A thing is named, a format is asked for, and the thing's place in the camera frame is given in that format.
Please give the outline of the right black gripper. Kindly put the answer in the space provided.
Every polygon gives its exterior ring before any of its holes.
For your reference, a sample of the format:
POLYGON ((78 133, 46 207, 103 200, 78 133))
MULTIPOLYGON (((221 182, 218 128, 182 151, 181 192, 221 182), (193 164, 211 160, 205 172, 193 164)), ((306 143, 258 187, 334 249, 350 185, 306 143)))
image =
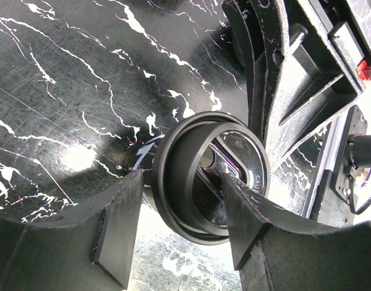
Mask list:
POLYGON ((371 1, 252 1, 265 46, 262 141, 276 169, 371 81, 371 1))

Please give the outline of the black plastic cup lid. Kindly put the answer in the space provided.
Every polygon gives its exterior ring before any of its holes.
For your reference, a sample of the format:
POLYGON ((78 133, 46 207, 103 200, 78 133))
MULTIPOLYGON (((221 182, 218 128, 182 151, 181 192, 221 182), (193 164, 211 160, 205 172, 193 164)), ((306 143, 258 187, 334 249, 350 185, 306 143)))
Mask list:
POLYGON ((226 173, 266 196, 270 163, 258 137, 223 112, 201 112, 180 121, 161 141, 153 163, 153 198, 161 218, 192 243, 227 242, 226 173))

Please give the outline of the single black paper cup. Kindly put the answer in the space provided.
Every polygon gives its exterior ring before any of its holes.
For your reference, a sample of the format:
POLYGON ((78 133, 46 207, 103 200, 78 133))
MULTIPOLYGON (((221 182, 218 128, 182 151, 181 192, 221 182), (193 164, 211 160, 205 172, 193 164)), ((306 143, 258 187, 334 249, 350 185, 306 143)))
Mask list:
POLYGON ((116 168, 122 172, 131 172, 133 170, 142 170, 144 190, 143 201, 156 212, 157 207, 153 199, 152 191, 152 170, 155 161, 156 152, 165 134, 151 136, 147 141, 130 142, 128 145, 113 143, 114 154, 112 160, 116 168))

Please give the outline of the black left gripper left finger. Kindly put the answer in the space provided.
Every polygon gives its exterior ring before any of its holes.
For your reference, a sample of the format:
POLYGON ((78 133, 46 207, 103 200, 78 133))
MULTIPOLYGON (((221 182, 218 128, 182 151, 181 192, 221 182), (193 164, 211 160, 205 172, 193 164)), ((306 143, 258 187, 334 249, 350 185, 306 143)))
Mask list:
POLYGON ((0 214, 0 290, 125 290, 143 188, 134 170, 38 222, 0 214))

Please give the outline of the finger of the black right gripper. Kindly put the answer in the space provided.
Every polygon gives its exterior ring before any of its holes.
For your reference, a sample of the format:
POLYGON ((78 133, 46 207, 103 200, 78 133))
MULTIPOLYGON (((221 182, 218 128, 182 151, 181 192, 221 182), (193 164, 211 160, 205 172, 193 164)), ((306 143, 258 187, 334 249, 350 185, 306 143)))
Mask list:
POLYGON ((250 1, 224 1, 222 9, 232 30, 236 56, 245 69, 258 59, 258 20, 250 1))

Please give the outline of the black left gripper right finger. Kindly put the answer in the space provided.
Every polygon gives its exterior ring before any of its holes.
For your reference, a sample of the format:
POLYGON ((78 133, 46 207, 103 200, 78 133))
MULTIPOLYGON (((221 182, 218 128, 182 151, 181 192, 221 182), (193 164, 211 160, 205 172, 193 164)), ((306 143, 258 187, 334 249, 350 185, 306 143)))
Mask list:
POLYGON ((222 190, 243 290, 371 290, 371 221, 327 226, 282 208, 229 174, 222 190))

